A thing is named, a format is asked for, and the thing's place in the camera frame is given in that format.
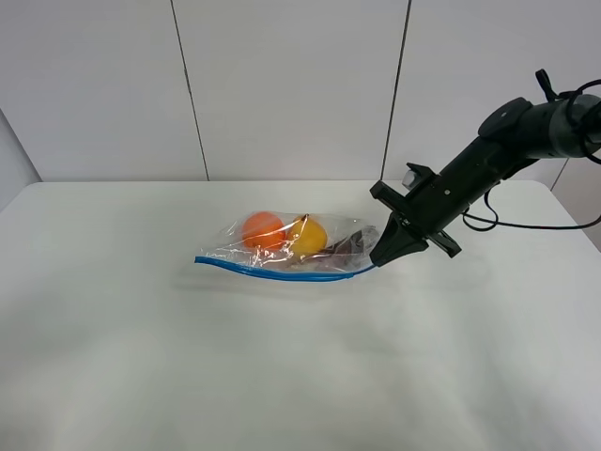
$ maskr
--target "orange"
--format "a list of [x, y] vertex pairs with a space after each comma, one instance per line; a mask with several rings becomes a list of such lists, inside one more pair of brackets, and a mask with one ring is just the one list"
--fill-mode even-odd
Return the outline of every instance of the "orange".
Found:
[[252, 214], [242, 225], [242, 239], [248, 248], [277, 251], [284, 245], [284, 223], [268, 211]]

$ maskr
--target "transparent plastic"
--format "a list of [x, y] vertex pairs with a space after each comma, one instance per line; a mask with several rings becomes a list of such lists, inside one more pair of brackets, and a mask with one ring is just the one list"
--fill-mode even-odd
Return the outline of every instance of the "transparent plastic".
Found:
[[259, 211], [223, 229], [195, 262], [255, 277], [327, 282], [372, 269], [369, 254], [379, 237], [359, 219]]

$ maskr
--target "lemon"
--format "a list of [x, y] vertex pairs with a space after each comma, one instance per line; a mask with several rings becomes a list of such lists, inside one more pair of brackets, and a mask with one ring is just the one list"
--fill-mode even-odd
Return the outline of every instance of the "lemon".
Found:
[[292, 223], [286, 236], [288, 249], [296, 257], [305, 258], [317, 254], [328, 243], [326, 230], [308, 214], [299, 216]]

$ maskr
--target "cable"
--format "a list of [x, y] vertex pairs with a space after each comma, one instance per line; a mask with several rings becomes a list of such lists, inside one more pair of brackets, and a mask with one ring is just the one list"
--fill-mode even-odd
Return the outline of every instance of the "cable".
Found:
[[[485, 194], [485, 205], [495, 215], [494, 221], [484, 220], [483, 218], [478, 218], [477, 216], [472, 216], [472, 215], [468, 214], [468, 211], [470, 211], [470, 208], [468, 208], [467, 210], [465, 210], [462, 213], [463, 214], [463, 217], [462, 217], [463, 224], [465, 224], [467, 227], [469, 227], [471, 230], [473, 230], [475, 232], [488, 232], [499, 225], [499, 215], [492, 207], [490, 207], [490, 203], [488, 202], [488, 196], [490, 195], [491, 190], [492, 190], [492, 188], [490, 190], [488, 190]], [[476, 221], [478, 221], [478, 220], [482, 221], [483, 223], [489, 223], [491, 225], [489, 225], [488, 227], [477, 227], [476, 225], [471, 225], [470, 223], [468, 223], [468, 221], [466, 221], [466, 217], [475, 219]]]
[[[495, 214], [495, 220], [493, 221], [490, 219], [473, 216], [471, 214], [468, 214], [468, 211], [470, 211], [470, 209], [467, 209], [461, 214], [463, 215], [463, 224], [465, 224], [471, 230], [474, 230], [476, 232], [487, 232], [489, 230], [492, 230], [496, 226], [526, 228], [529, 230], [582, 230], [583, 228], [589, 228], [589, 227], [596, 226], [597, 224], [601, 224], [601, 215], [599, 215], [599, 217], [597, 219], [595, 219], [594, 221], [590, 221], [589, 223], [582, 224], [582, 225], [525, 225], [525, 224], [504, 223], [502, 221], [499, 221], [498, 213], [490, 206], [490, 203], [488, 201], [488, 196], [489, 196], [491, 190], [492, 190], [492, 188], [490, 190], [488, 190], [485, 194], [485, 205], [489, 210], [491, 210]], [[473, 219], [474, 221], [480, 221], [481, 223], [491, 224], [491, 225], [488, 227], [477, 227], [475, 225], [469, 224], [466, 221], [466, 218]]]

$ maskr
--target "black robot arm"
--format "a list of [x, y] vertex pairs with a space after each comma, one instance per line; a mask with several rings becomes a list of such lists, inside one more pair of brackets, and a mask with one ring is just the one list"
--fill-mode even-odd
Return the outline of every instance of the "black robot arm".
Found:
[[576, 91], [555, 94], [544, 70], [536, 72], [547, 103], [523, 98], [505, 103], [478, 130], [478, 137], [440, 174], [409, 163], [403, 196], [383, 181], [372, 196], [392, 210], [382, 237], [370, 257], [376, 266], [428, 247], [432, 241], [449, 257], [461, 248], [444, 227], [497, 185], [544, 158], [587, 157], [601, 148], [601, 99], [583, 94], [601, 80]]

